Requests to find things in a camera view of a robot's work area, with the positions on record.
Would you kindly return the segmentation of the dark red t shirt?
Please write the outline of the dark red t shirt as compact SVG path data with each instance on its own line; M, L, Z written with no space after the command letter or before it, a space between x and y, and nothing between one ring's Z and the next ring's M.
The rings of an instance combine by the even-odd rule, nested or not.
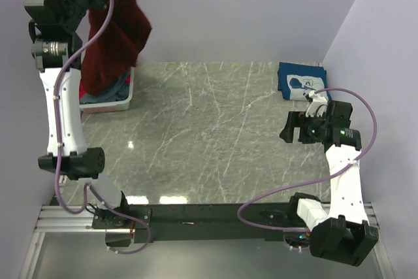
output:
M114 0L109 24L84 54L81 70L84 91L99 96L135 66L151 31L150 21L137 0Z

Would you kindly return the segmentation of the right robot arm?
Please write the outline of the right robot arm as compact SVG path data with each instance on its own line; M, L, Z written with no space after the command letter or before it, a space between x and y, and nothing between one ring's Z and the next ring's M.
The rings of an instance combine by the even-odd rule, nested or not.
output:
M291 223L302 222L310 232L309 247L314 257L358 267L376 245L377 227L370 225L362 202L360 162L361 134L352 129L350 103L312 102L305 111L290 111L280 138L320 143L330 171L330 205L325 210L319 198L294 194L285 217Z

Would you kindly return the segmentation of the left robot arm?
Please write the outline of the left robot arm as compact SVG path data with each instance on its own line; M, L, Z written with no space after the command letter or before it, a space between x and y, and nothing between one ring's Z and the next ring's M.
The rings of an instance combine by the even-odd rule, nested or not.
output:
M54 174L56 199L68 213L83 212L92 193L98 217L126 220L129 206L103 172L103 149L86 144L78 97L82 52L107 28L114 0L24 0L24 9L48 115L48 146L39 168Z

